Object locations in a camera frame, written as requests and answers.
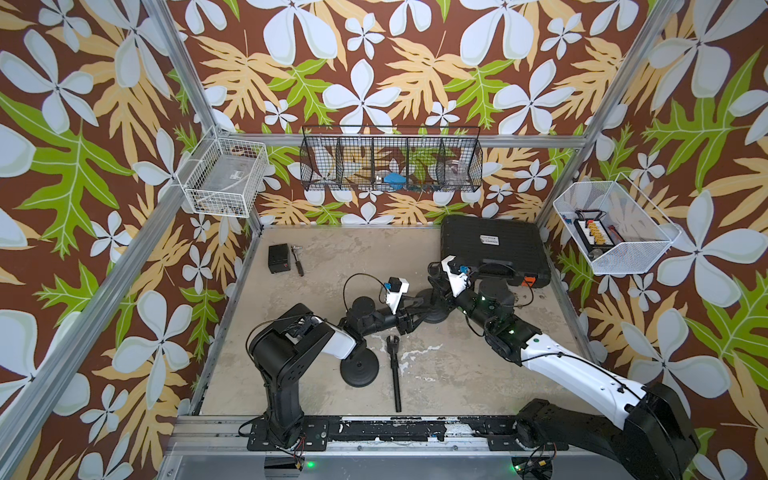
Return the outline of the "small ratchet screwdriver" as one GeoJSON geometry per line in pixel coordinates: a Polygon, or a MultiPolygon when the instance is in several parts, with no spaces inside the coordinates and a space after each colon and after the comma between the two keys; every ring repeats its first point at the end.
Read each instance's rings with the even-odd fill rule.
{"type": "Polygon", "coordinates": [[[292,253],[292,256],[293,256],[293,259],[294,259],[294,264],[296,266],[297,272],[299,273],[299,275],[301,277],[304,277],[305,276],[305,270],[304,270],[303,264],[302,264],[301,259],[300,259],[301,248],[299,246],[292,245],[290,247],[290,249],[291,249],[291,253],[292,253]]]}

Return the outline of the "black round stand base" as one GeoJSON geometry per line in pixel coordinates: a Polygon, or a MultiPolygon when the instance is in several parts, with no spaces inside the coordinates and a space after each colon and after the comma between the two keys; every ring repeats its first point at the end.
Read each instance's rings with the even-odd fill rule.
{"type": "Polygon", "coordinates": [[[416,307],[416,317],[422,323],[433,325],[440,324],[444,322],[451,313],[449,305],[442,297],[433,297],[432,289],[424,289],[420,291],[416,298],[421,301],[421,304],[416,307]]]}

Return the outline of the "small black box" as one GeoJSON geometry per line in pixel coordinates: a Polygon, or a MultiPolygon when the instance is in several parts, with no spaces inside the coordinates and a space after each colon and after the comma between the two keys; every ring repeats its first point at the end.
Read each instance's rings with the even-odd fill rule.
{"type": "Polygon", "coordinates": [[[290,247],[287,243],[274,244],[268,247],[267,266],[271,274],[291,270],[290,247]]]}

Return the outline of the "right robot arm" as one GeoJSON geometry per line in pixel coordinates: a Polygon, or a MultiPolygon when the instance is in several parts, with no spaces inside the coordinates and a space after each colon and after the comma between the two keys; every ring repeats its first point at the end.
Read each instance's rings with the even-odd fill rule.
{"type": "Polygon", "coordinates": [[[534,399],[515,416],[515,434],[527,448],[567,444],[619,463],[635,479],[680,479],[699,451],[681,400],[669,387],[616,375],[562,347],[514,310],[476,292],[465,274],[447,275],[448,309],[479,326],[502,359],[538,373],[594,413],[534,399]]]}

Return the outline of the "white mesh basket right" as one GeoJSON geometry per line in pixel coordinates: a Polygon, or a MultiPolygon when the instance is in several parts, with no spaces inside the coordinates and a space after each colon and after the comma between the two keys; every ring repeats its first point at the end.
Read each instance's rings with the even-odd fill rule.
{"type": "Polygon", "coordinates": [[[598,276],[645,274],[672,248],[682,229],[627,175],[612,181],[584,180],[571,184],[555,201],[564,228],[598,276]],[[589,250],[573,221],[577,209],[607,213],[624,242],[607,252],[589,250]]]}

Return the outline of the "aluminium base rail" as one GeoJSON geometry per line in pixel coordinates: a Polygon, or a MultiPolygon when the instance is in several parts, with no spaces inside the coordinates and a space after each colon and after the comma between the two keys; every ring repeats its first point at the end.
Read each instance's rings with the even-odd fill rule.
{"type": "Polygon", "coordinates": [[[184,416],[161,479],[627,479],[617,462],[574,446],[537,450],[510,416],[308,416],[279,449],[262,419],[184,416]]]}

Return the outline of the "black plastic tool case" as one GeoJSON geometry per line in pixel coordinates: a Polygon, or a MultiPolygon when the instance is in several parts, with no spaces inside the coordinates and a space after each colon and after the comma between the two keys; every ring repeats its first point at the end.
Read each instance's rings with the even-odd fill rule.
{"type": "Polygon", "coordinates": [[[533,223],[449,216],[441,224],[440,251],[443,258],[463,259],[480,278],[534,289],[551,282],[548,257],[533,223]]]}

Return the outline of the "screw bit box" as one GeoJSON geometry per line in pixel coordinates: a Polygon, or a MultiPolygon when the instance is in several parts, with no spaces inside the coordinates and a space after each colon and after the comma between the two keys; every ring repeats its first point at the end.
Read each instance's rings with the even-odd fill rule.
{"type": "Polygon", "coordinates": [[[607,213],[597,209],[577,209],[573,221],[577,233],[589,250],[607,252],[624,242],[613,224],[607,222],[607,213]]]}

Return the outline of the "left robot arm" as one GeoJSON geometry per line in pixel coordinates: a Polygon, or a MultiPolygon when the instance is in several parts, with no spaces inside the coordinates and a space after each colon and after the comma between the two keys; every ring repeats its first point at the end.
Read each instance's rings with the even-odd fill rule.
{"type": "Polygon", "coordinates": [[[305,418],[299,382],[319,355],[340,360],[341,377],[347,385],[366,387],[378,376],[379,360],[367,347],[365,337],[391,328],[401,334],[411,333],[429,311],[423,297],[407,296],[394,307],[378,309],[372,298],[362,296],[354,300],[337,325],[302,303],[271,322],[246,346],[266,390],[265,441],[280,448],[299,441],[305,418]]]}

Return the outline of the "blue object in basket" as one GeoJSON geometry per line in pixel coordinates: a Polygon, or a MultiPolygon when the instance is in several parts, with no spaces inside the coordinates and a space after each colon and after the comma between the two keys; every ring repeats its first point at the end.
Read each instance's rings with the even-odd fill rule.
{"type": "Polygon", "coordinates": [[[398,173],[390,173],[384,178],[384,182],[393,187],[401,188],[406,183],[406,178],[398,173]]]}

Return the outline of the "black microphone stand pole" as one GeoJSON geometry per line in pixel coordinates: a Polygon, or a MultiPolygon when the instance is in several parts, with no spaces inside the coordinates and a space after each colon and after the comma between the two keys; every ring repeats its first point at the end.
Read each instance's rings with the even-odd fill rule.
{"type": "Polygon", "coordinates": [[[439,295],[443,291],[443,274],[442,264],[440,261],[430,262],[427,267],[428,282],[431,285],[433,291],[439,295]]]}

